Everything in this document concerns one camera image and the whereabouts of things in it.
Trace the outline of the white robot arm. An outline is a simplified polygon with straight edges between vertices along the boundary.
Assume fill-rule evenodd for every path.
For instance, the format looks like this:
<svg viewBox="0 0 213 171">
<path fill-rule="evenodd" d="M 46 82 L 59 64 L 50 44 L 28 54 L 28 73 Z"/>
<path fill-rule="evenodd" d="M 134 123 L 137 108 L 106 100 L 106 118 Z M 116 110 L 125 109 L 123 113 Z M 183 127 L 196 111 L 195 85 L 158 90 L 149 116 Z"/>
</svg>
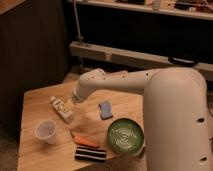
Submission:
<svg viewBox="0 0 213 171">
<path fill-rule="evenodd" d="M 71 99 L 81 103 L 97 90 L 143 97 L 147 171 L 213 171 L 207 84 L 200 72 L 188 67 L 123 74 L 95 69 L 79 77 Z"/>
</svg>

